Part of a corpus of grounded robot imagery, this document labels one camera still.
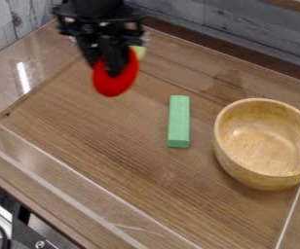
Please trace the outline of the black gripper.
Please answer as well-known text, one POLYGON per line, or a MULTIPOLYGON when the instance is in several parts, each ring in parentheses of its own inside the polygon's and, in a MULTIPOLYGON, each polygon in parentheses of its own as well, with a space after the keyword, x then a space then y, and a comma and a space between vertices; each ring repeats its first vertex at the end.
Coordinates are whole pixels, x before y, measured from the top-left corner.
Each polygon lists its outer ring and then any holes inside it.
MULTIPOLYGON (((145 47, 150 40, 142 25, 144 15, 125 0, 63 0, 53 7, 53 15, 62 35, 85 36, 92 41, 110 37, 125 44, 113 40, 100 43, 106 71, 117 78, 129 63, 128 46, 145 47)), ((82 56, 93 67, 100 51, 85 38, 76 40, 82 56)))

